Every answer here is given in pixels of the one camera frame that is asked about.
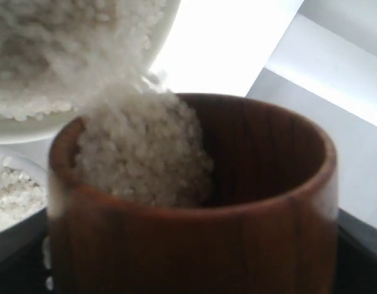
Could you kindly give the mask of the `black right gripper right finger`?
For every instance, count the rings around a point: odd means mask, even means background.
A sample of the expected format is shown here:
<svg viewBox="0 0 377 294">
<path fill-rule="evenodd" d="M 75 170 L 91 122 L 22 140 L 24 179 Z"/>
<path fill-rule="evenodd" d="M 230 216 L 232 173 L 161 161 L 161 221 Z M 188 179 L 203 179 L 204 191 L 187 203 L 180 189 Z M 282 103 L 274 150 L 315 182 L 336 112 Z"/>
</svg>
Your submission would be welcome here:
<svg viewBox="0 0 377 294">
<path fill-rule="evenodd" d="M 342 209 L 335 293 L 377 294 L 377 229 Z"/>
</svg>

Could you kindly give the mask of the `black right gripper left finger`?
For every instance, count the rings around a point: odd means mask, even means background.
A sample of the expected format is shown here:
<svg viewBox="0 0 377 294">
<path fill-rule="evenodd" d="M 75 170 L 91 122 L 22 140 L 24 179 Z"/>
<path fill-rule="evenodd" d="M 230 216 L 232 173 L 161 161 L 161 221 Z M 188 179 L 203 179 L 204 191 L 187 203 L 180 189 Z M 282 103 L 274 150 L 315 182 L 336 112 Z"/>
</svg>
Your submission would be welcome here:
<svg viewBox="0 0 377 294">
<path fill-rule="evenodd" d="M 46 285 L 51 276 L 44 265 L 42 239 L 0 272 L 0 293 L 54 293 Z"/>
</svg>

